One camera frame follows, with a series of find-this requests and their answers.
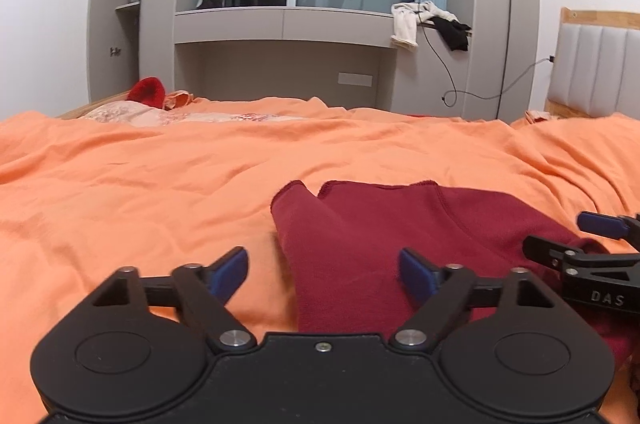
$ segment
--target silver bolt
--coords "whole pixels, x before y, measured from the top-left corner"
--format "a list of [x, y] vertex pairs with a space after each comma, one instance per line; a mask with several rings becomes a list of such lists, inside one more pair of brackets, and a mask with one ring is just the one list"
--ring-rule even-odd
[[227, 330], [220, 335], [220, 343], [226, 346], [245, 346], [251, 341], [251, 334], [244, 330]]
[[404, 346], [418, 346], [427, 340], [427, 335], [421, 330], [406, 328], [396, 334], [396, 341]]
[[333, 347], [331, 346], [331, 343], [322, 342], [322, 343], [316, 344], [316, 350], [318, 352], [330, 352], [332, 348]]

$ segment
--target red cloth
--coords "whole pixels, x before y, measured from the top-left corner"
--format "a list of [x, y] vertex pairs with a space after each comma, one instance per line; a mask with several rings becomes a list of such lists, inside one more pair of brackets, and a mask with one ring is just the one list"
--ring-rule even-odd
[[[398, 279], [403, 247], [437, 266], [464, 264], [478, 276], [506, 276], [512, 267], [524, 266], [556, 290], [558, 275], [524, 258], [527, 235], [606, 252], [511, 195], [435, 182], [332, 181], [316, 197], [295, 181], [275, 196], [271, 213], [293, 274], [300, 332], [391, 335], [414, 312]], [[622, 364], [638, 337], [637, 322], [577, 310]], [[480, 312], [474, 317], [486, 315]]]
[[127, 100], [141, 102], [153, 108], [164, 107], [164, 86], [158, 78], [144, 78], [133, 85]]

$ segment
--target headboard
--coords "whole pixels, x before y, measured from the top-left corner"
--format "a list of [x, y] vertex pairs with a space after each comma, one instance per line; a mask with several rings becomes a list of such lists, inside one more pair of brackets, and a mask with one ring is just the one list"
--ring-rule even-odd
[[546, 110], [640, 119], [640, 14], [562, 9]]

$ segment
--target wall outlet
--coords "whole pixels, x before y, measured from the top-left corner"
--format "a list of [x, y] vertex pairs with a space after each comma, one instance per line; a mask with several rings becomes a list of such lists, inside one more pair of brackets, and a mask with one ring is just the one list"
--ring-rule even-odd
[[338, 73], [338, 84], [354, 84], [355, 86], [373, 86], [373, 76], [366, 74]]

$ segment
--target orange blanket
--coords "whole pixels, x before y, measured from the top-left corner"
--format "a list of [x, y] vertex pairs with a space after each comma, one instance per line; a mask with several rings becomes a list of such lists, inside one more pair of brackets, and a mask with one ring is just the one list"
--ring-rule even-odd
[[[314, 192], [330, 179], [504, 191], [576, 231], [580, 210], [640, 211], [640, 122], [622, 115], [516, 130], [346, 112], [317, 99], [197, 100], [180, 112], [305, 119], [136, 128], [28, 113], [0, 123], [4, 422], [43, 416], [29, 375], [34, 345], [119, 266], [162, 275], [244, 245], [250, 274], [229, 308], [258, 335], [293, 330], [294, 293], [269, 212], [293, 179]], [[635, 397], [618, 383], [604, 411], [616, 424], [637, 423]]]

